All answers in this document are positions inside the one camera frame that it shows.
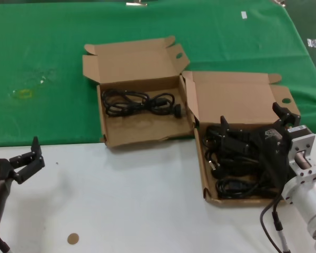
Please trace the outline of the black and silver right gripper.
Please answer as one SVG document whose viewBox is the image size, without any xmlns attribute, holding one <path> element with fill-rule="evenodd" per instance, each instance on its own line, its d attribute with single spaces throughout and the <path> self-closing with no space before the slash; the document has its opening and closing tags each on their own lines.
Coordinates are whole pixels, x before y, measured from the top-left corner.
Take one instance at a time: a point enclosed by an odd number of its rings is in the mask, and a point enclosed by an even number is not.
<svg viewBox="0 0 316 253">
<path fill-rule="evenodd" d="M 311 159 L 315 134 L 301 117 L 277 102 L 272 105 L 278 120 L 250 131 L 231 128 L 224 116 L 220 117 L 221 148 L 232 152 L 248 152 L 250 135 L 274 185 L 280 190 L 296 190 L 303 184 L 316 183 L 316 164 Z"/>
</svg>

